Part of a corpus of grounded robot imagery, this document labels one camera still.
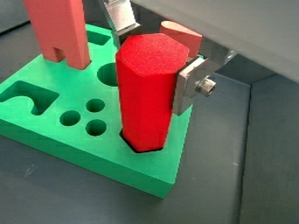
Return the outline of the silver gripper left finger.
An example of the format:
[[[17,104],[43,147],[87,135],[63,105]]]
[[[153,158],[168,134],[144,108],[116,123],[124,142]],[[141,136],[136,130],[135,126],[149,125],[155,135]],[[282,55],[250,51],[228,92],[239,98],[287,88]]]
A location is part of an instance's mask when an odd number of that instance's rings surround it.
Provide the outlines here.
[[[132,35],[141,33],[129,0],[99,0],[108,25],[112,30],[115,46],[120,47]]]

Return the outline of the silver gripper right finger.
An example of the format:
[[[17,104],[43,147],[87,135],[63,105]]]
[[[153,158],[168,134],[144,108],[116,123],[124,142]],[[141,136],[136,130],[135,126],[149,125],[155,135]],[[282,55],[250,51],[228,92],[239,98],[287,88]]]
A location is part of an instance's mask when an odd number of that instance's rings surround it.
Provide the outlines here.
[[[196,56],[177,71],[172,100],[172,112],[177,116],[192,105],[192,98],[197,93],[211,95],[216,82],[209,77],[237,55],[233,50],[208,38],[201,41],[199,53],[201,57]]]

